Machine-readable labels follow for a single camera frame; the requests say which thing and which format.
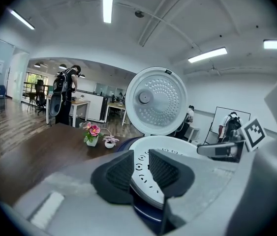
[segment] inner lid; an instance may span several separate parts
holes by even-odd
[[[168,135],[183,122],[186,100],[186,88],[178,75],[163,67],[150,67],[129,83],[125,107],[132,124],[146,136]]]

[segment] whiteboard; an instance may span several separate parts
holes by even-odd
[[[229,115],[231,112],[236,112],[237,115],[240,117],[242,124],[244,125],[250,120],[251,114],[242,112],[239,110],[229,109],[229,108],[222,108],[222,107],[216,107],[213,125],[211,128],[211,131],[218,134],[219,125],[225,118],[225,116]]]

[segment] wooden floor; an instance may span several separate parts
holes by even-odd
[[[39,116],[27,104],[19,104],[11,99],[6,99],[5,110],[0,112],[0,157],[10,152],[22,141],[25,141],[33,135],[48,129],[50,125],[45,122],[45,114]],[[120,117],[108,117],[107,123],[99,123],[98,126],[108,128],[115,136],[121,137],[138,137],[142,136],[133,125],[124,124]]]

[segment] flower pot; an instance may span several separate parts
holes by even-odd
[[[90,142],[89,140],[86,141],[87,145],[88,145],[88,146],[92,146],[92,147],[94,147],[94,146],[97,144],[97,142],[98,142],[98,136],[96,136],[95,138],[93,138],[92,142]]]
[[[107,141],[105,141],[104,145],[106,146],[106,148],[113,148],[114,144],[108,143]]]

